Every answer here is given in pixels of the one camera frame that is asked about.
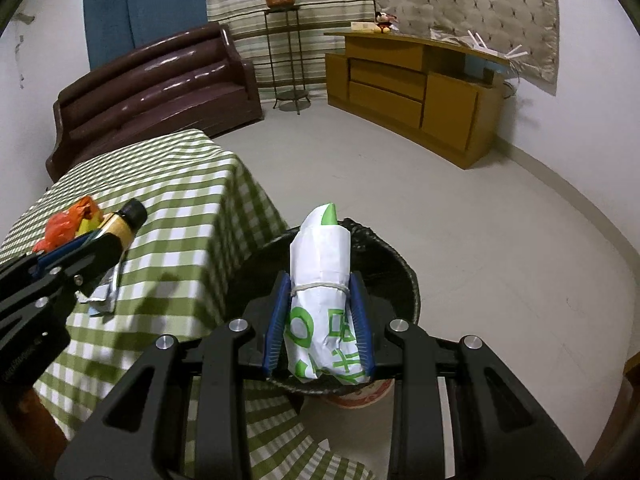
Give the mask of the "white green paper bag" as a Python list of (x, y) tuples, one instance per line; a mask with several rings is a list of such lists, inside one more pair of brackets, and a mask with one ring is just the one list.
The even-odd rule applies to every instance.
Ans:
[(300, 382), (369, 380), (350, 312), (350, 232), (334, 203), (314, 208), (290, 244), (290, 310), (284, 326), (288, 370)]

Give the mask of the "green yellow bottle black cap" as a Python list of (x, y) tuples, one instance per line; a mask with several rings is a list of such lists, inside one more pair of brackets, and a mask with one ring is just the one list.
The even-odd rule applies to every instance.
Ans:
[(128, 200), (118, 211), (109, 214), (80, 246), (81, 257), (89, 257), (99, 268), (111, 268), (130, 248), (146, 220), (148, 212), (140, 200)]

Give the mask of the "red plastic bag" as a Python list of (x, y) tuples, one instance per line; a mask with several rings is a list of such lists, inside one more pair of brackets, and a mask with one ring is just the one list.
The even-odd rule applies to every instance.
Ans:
[(32, 251), (52, 252), (55, 248), (74, 240), (81, 220), (90, 218), (98, 211), (102, 211), (102, 209), (91, 196), (87, 195), (71, 204), (66, 210), (57, 212), (48, 220), (43, 238), (38, 240)]

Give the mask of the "light blue tube box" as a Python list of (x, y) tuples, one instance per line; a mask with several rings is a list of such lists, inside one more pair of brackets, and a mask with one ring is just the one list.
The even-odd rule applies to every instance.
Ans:
[(107, 316), (115, 313), (118, 284), (120, 277), (120, 264), (116, 264), (106, 272), (100, 284), (93, 289), (90, 296), (84, 295), (82, 292), (76, 292), (78, 304), (86, 309), (86, 312), (92, 318), (97, 316)]

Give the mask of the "yellow crumpled wrapper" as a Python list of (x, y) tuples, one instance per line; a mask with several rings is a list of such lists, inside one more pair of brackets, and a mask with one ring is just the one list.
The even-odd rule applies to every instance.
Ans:
[(104, 219), (104, 213), (102, 211), (95, 212), (90, 218), (83, 218), (79, 223), (75, 236), (80, 237), (96, 230)]

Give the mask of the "instant noodle cup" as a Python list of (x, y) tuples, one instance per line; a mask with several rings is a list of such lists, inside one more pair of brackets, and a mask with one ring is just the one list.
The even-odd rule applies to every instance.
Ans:
[(321, 399), (327, 404), (344, 408), (344, 410), (360, 410), (360, 408), (367, 408), (384, 399), (392, 391), (394, 385), (393, 379), (382, 379), (370, 382), (370, 384), (351, 393), (345, 393), (341, 396), (327, 394)]

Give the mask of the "green white checkered tablecloth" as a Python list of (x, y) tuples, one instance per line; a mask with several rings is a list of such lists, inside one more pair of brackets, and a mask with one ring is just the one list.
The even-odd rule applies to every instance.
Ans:
[(1, 264), (87, 195), (103, 221), (132, 198), (148, 220), (117, 263), (115, 313), (92, 318), (75, 292), (70, 342), (15, 408), (1, 405), (2, 477), (368, 478), (320, 448), (240, 358), (262, 346), (278, 274), (228, 289), (286, 226), (239, 157), (184, 130), (83, 162), (17, 221)]

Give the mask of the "dark brown leather sofa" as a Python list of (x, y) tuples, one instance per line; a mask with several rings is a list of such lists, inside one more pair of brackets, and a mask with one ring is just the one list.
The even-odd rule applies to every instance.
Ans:
[(63, 89), (53, 104), (52, 181), (124, 146), (195, 128), (213, 138), (264, 117), (252, 62), (224, 24), (134, 49)]

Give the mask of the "wooden sideboard cabinet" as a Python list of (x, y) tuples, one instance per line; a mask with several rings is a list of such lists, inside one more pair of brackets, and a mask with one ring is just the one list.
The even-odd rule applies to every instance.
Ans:
[(437, 41), (342, 32), (326, 55), (334, 107), (427, 148), (461, 169), (488, 154), (500, 122), (508, 60)]

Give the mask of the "striped curtain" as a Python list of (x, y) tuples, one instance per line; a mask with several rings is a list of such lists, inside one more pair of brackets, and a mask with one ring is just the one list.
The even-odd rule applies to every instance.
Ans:
[(211, 21), (230, 29), (236, 50), (253, 62), (259, 95), (306, 89), (326, 92), (326, 55), (340, 53), (353, 22), (373, 18), (373, 0), (295, 0), (297, 8), (270, 12), (266, 0), (206, 0)]

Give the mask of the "small toy figurine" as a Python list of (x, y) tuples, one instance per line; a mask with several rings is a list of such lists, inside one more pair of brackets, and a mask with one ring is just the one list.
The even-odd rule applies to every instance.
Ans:
[(375, 12), (375, 24), (378, 26), (382, 34), (393, 34), (399, 32), (397, 26), (397, 18), (393, 14), (389, 14), (383, 11)]

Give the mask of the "white router with antennas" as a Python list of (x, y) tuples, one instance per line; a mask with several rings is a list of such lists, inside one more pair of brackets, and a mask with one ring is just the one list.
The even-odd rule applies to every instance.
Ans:
[(512, 47), (508, 52), (495, 50), (488, 46), (488, 43), (478, 32), (471, 32), (470, 30), (468, 30), (465, 35), (457, 36), (453, 32), (447, 32), (439, 28), (431, 28), (430, 38), (431, 40), (446, 42), (446, 44), (454, 44), (457, 47), (466, 47), (477, 52), (493, 55), (507, 61), (514, 61), (529, 56), (529, 52), (525, 50), (521, 44)]

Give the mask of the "black metal plant stand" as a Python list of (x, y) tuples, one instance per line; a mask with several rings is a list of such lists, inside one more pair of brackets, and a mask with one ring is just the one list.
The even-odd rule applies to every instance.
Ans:
[[(271, 85), (273, 90), (273, 108), (278, 108), (281, 104), (292, 104), (297, 115), (300, 115), (302, 108), (300, 102), (311, 104), (310, 92), (307, 88), (307, 77), (303, 54), (302, 26), (300, 26), (299, 10), (302, 6), (295, 3), (294, 6), (286, 9), (264, 11), (264, 25), (267, 40), (269, 68), (271, 75)], [(284, 25), (279, 29), (270, 25), (270, 18), (281, 15)], [(285, 38), (286, 50), (284, 54), (277, 58), (274, 54), (272, 37), (282, 35)], [(277, 82), (276, 66), (283, 64), (288, 68), (290, 83), (288, 88)]]

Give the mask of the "patterned beige wall cloth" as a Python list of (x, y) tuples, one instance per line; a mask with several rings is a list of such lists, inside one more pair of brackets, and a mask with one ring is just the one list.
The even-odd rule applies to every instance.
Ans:
[(520, 74), (555, 84), (560, 64), (558, 0), (374, 0), (405, 35), (458, 40), (475, 34), (490, 50), (512, 56)]

